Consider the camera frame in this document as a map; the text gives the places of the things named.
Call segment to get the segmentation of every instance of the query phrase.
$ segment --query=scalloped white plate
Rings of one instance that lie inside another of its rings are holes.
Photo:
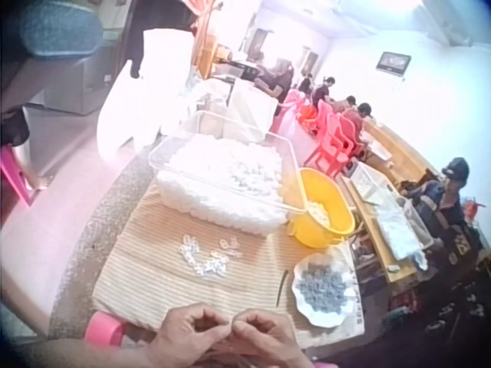
[[[346,283],[346,290],[344,290],[346,301],[341,306],[341,312],[339,314],[336,312],[325,313],[314,311],[314,308],[305,301],[304,296],[297,288],[297,285],[302,279],[302,272],[306,270],[311,263],[328,266],[332,271],[341,273],[342,279]],[[311,324],[324,328],[340,326],[347,316],[354,313],[354,307],[356,305],[356,280],[350,271],[345,256],[341,251],[337,250],[336,247],[330,247],[326,254],[314,253],[313,255],[309,255],[297,263],[293,271],[295,278],[292,283],[292,291],[297,301],[297,309],[307,317]]]

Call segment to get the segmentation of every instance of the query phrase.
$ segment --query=ceiling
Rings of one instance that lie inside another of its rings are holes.
[[[485,0],[263,0],[262,6],[330,38],[363,37],[379,31],[441,33],[435,29],[436,18],[456,22],[456,28],[473,42],[491,44],[491,11]]]

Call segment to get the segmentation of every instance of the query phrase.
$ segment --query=yellow basket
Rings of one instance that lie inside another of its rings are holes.
[[[300,169],[307,199],[324,206],[330,225],[325,226],[309,212],[296,215],[288,224],[288,233],[311,248],[326,248],[344,241],[354,230],[348,204],[334,180],[314,169]]]

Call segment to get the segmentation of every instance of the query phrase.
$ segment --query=television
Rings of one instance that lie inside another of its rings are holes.
[[[388,73],[396,74],[400,77],[404,75],[407,65],[411,61],[411,56],[395,54],[394,52],[384,52],[378,61],[377,69]]]

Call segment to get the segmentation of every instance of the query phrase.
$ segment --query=striped tablecloth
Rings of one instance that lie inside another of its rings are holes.
[[[233,317],[263,308],[291,317],[302,348],[336,343],[364,333],[361,303],[340,327],[312,326],[296,309],[291,285],[297,262],[313,250],[297,243],[282,227],[267,238],[223,228],[168,209],[151,185],[111,251],[92,295],[94,306],[150,330],[157,330],[172,307],[204,301]],[[198,238],[202,253],[218,250],[219,240],[236,236],[242,259],[231,259],[224,278],[199,278],[178,251],[185,234]],[[348,245],[338,245],[354,270]],[[288,278],[276,307],[285,270]]]

